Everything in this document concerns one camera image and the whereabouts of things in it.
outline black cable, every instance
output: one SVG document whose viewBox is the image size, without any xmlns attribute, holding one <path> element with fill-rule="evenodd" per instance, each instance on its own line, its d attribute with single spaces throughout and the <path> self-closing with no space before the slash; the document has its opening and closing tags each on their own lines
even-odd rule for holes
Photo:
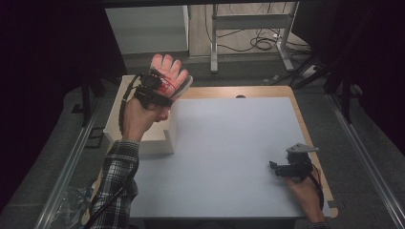
<svg viewBox="0 0 405 229">
<path fill-rule="evenodd" d="M 137 173 L 139 167 L 139 160 L 135 164 L 134 168 L 129 172 L 128 176 L 122 183 L 122 186 L 118 189 L 118 191 L 110 197 L 93 215 L 90 216 L 89 220 L 87 221 L 86 225 L 84 225 L 83 229 L 89 229 L 93 223 L 98 219 L 98 217 L 109 207 L 111 204 L 121 195 L 124 189 L 134 180 L 134 176 Z"/>
<path fill-rule="evenodd" d="M 269 5 L 268 5 L 268 8 L 267 8 L 267 12 L 271 11 L 271 9 L 272 9 L 273 6 L 274 6 L 274 4 L 273 4 L 273 5 L 269 4 Z M 206 5 L 205 5 L 205 6 L 204 6 L 205 31 L 206 31 L 206 35 L 207 35 L 209 41 L 212 43 L 212 39 L 211 39 L 211 37 L 209 36 L 209 32 L 208 32 L 208 26 L 207 26 L 207 19 L 206 19 L 206 18 L 207 18 L 207 16 L 206 16 Z M 244 30 L 237 30 L 237 31 L 233 31 L 233 32 L 230 32 L 230 33 L 227 33 L 227 34 L 224 34 L 224 35 L 216 35 L 216 37 L 220 38 L 220 37 L 228 36 L 228 35 L 230 35 L 230 34 L 234 34 L 234 33 L 240 32 L 240 31 L 244 31 Z M 271 39 L 271 38 L 266 38 L 266 37 L 261 37 L 261 36 L 260 36 L 260 35 L 261 35 L 261 31 L 262 31 L 262 30 L 260 30 L 259 32 L 257 32 L 257 36 L 254 37 L 254 38 L 252 38 L 252 39 L 250 40 L 250 45 L 251 45 L 251 47 L 250 47 L 250 48 L 247 48 L 247 49 L 245 49 L 245 50 L 236 50 L 236 49 L 233 49 L 233 48 L 228 47 L 228 46 L 225 46 L 225 45 L 218 45 L 218 44 L 217 44 L 217 46 L 218 46 L 218 47 L 224 47 L 224 48 L 230 49 L 230 50 L 232 50 L 232 51 L 234 51 L 234 52 L 247 52 L 247 51 L 250 51 L 250 50 L 252 50 L 252 49 L 254 49 L 254 48 L 257 48 L 257 49 L 259 49 L 259 50 L 261 50 L 261 51 L 269 51 L 269 50 L 271 50 L 271 49 L 275 46 L 275 44 L 277 43 L 277 40 L 274 40 L 274 39 Z M 267 47 L 267 48 L 261 47 L 261 46 L 260 46 L 261 44 L 269 44 L 269 47 Z"/>
<path fill-rule="evenodd" d="M 131 83 L 128 85 L 127 90 L 125 91 L 125 94 L 121 100 L 121 106 L 119 107 L 119 115 L 118 115 L 118 126 L 119 130 L 121 131 L 121 134 L 123 132 L 123 120 L 124 120 L 124 112 L 125 112 L 125 105 L 126 102 L 128 101 L 128 96 L 129 93 L 134 89 L 134 83 L 137 80 L 139 75 L 135 75 L 134 78 L 132 79 Z"/>
</svg>

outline wooden table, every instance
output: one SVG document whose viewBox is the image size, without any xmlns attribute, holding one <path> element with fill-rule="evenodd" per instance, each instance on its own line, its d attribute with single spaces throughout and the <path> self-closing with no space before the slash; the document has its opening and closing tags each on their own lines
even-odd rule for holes
<svg viewBox="0 0 405 229">
<path fill-rule="evenodd" d="M 237 95 L 243 95 L 245 97 L 288 97 L 292 108 L 296 114 L 301 131 L 303 133 L 305 143 L 309 146 L 312 145 L 312 141 L 309 137 L 309 133 L 298 107 L 297 101 L 294 97 L 292 89 L 288 86 L 251 86 L 251 87 L 192 87 L 190 88 L 181 99 L 197 99 L 197 98 L 234 98 Z M 322 166 L 319 162 L 316 153 L 310 153 L 312 163 L 321 171 Z M 321 176 L 321 181 L 324 190 L 325 201 L 333 201 L 332 194 L 325 176 Z M 334 218 L 337 216 L 337 208 L 330 208 L 331 216 Z"/>
</svg>

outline wall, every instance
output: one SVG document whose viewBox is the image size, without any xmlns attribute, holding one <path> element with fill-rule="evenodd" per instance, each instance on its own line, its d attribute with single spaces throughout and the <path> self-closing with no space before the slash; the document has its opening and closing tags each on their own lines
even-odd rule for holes
<svg viewBox="0 0 405 229">
<path fill-rule="evenodd" d="M 188 50 L 186 6 L 106 9 L 121 54 Z"/>
</svg>

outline metal rail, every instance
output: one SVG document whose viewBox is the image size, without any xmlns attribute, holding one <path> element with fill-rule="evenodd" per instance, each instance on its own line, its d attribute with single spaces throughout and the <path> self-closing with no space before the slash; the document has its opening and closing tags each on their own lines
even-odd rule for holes
<svg viewBox="0 0 405 229">
<path fill-rule="evenodd" d="M 81 153 L 86 144 L 86 140 L 89 137 L 93 125 L 95 124 L 101 101 L 102 98 L 95 98 L 93 105 L 94 112 L 92 113 L 87 125 L 81 129 L 77 141 L 75 142 L 75 145 L 72 148 L 71 153 L 59 174 L 59 177 L 57 178 L 57 181 L 48 197 L 47 202 L 45 203 L 44 208 L 42 209 L 42 213 L 40 214 L 34 229 L 48 229 L 51 227 L 52 218 L 60 204 L 62 194 L 71 180 L 72 174 L 75 171 L 77 162 L 80 159 Z"/>
<path fill-rule="evenodd" d="M 341 114 L 340 104 L 337 98 L 333 95 L 328 95 L 328 98 L 334 108 L 334 112 L 339 119 L 346 135 L 349 137 L 350 142 L 354 150 L 363 164 L 366 173 L 369 175 L 370 180 L 377 193 L 380 195 L 385 207 L 387 208 L 391 218 L 393 219 L 396 228 L 405 228 L 405 214 L 402 206 L 400 205 L 398 199 L 396 198 L 393 190 L 385 181 L 384 177 L 379 173 L 377 167 L 375 166 L 373 159 L 370 157 L 369 152 L 358 136 L 354 127 L 347 122 L 346 118 Z"/>
</svg>

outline shirt sleeve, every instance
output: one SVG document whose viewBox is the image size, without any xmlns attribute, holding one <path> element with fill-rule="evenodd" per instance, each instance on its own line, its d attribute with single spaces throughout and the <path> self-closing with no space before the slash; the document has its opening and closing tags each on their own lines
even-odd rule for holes
<svg viewBox="0 0 405 229">
<path fill-rule="evenodd" d="M 123 185 L 130 171 L 139 166 L 139 143 L 135 141 L 116 141 L 104 158 L 101 171 L 101 184 L 93 199 L 92 215 L 107 202 Z M 133 177 L 122 194 L 105 209 L 93 223 L 93 229 L 127 229 L 131 202 L 138 194 Z"/>
<path fill-rule="evenodd" d="M 308 223 L 307 229 L 330 229 L 330 226 L 327 222 L 314 222 Z"/>
</svg>

